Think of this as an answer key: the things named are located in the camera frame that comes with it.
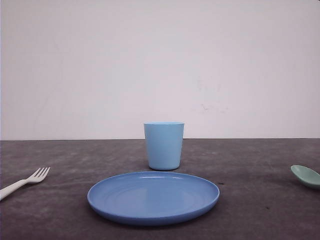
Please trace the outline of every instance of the mint green spoon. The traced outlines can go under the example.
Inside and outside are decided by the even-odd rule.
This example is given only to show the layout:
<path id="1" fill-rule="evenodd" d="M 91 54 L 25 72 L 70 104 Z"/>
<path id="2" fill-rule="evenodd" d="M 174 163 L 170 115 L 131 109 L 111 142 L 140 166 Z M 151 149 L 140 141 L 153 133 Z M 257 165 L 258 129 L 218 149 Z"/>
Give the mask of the mint green spoon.
<path id="1" fill-rule="evenodd" d="M 320 174 L 316 171 L 300 165 L 290 167 L 293 174 L 309 188 L 320 189 Z"/>

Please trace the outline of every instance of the plastic fork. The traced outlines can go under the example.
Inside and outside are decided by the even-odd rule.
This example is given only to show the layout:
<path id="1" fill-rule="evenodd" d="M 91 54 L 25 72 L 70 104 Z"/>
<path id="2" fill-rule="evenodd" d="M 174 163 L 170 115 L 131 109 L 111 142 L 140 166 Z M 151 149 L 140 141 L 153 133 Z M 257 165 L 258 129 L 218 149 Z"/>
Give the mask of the plastic fork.
<path id="1" fill-rule="evenodd" d="M 4 199 L 9 194 L 13 193 L 18 188 L 21 188 L 23 185 L 26 184 L 37 184 L 42 182 L 43 179 L 47 176 L 48 172 L 50 170 L 50 167 L 43 167 L 39 168 L 37 171 L 34 172 L 30 177 L 27 179 L 22 179 L 20 181 L 17 181 L 3 189 L 0 190 L 0 201 Z"/>

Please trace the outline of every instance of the plate rim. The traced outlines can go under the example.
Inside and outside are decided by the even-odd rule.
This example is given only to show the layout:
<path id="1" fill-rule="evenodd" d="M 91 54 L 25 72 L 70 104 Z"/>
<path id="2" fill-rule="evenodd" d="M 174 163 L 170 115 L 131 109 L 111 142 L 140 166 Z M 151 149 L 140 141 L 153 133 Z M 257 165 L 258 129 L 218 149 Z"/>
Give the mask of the plate rim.
<path id="1" fill-rule="evenodd" d="M 112 178 L 115 178 L 115 177 L 119 177 L 119 176 L 123 176 L 123 175 L 132 175 L 132 174 L 143 174 L 143 173 L 160 173 L 160 174 L 173 174 L 173 175 L 186 175 L 186 176 L 189 176 L 189 177 L 192 177 L 192 178 L 196 178 L 196 179 L 200 179 L 202 181 L 205 181 L 207 183 L 209 183 L 212 187 L 214 187 L 216 190 L 217 190 L 217 195 L 216 197 L 211 200 L 208 204 L 204 205 L 203 207 L 201 208 L 198 208 L 196 210 L 193 210 L 193 211 L 188 211 L 188 212 L 184 212 L 184 213 L 181 213 L 181 214 L 172 214 L 172 215 L 164 215 L 164 216 L 128 216 L 128 215 L 119 215 L 119 214 L 115 214 L 115 213 L 110 213 L 110 212 L 106 212 L 105 210 L 102 210 L 102 209 L 99 209 L 97 207 L 95 207 L 92 203 L 92 201 L 90 200 L 90 193 L 92 191 L 92 189 L 100 184 L 101 182 L 104 182 L 108 179 L 112 179 Z M 189 215 L 189 214 L 192 214 L 192 213 L 195 213 L 197 211 L 200 211 L 202 209 L 205 209 L 209 206 L 211 206 L 212 204 L 216 203 L 218 200 L 219 200 L 219 197 L 220 197 L 220 189 L 219 187 L 214 184 L 212 181 L 209 181 L 205 178 L 202 178 L 202 177 L 199 177 L 199 176 L 195 176 L 195 175 L 191 175 L 191 174 L 187 174 L 187 173 L 180 173 L 180 172 L 170 172 L 170 171 L 134 171 L 134 172 L 127 172 L 127 173 L 122 173 L 122 174 L 118 174 L 118 175 L 114 175 L 114 176 L 110 176 L 110 177 L 107 177 L 101 181 L 98 181 L 96 184 L 94 184 L 88 191 L 87 193 L 87 201 L 89 202 L 90 206 L 94 209 L 94 210 L 97 210 L 99 212 L 102 212 L 104 214 L 107 214 L 107 215 L 111 215 L 111 216 L 115 216 L 115 217 L 119 217 L 119 218 L 126 218 L 126 219 L 140 219 L 140 220 L 143 220 L 143 219 L 166 219 L 166 218 L 174 218 L 174 217 L 178 217 L 178 216 L 183 216 L 183 215 Z"/>

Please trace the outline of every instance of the light blue cup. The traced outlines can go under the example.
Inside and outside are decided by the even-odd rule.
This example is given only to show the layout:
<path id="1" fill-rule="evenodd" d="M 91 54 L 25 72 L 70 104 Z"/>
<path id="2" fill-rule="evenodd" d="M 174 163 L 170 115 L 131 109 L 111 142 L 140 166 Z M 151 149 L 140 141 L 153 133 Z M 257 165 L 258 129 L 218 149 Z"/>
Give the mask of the light blue cup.
<path id="1" fill-rule="evenodd" d="M 144 124 L 144 135 L 149 167 L 173 170 L 180 165 L 184 123 L 155 121 Z"/>

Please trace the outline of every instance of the table surface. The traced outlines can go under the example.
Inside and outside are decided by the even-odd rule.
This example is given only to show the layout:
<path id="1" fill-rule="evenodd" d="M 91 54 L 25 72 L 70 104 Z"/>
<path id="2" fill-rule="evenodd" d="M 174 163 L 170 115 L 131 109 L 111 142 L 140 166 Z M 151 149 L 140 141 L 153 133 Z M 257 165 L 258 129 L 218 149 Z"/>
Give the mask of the table surface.
<path id="1" fill-rule="evenodd" d="M 51 170 L 0 202 L 1 239 L 317 239 L 320 190 L 300 184 L 295 164 L 320 172 L 320 139 L 184 139 L 173 172 L 216 183 L 218 203 L 187 222 L 136 227 L 97 215 L 87 193 L 105 178 L 151 171 L 144 140 L 2 141 L 1 188 Z"/>

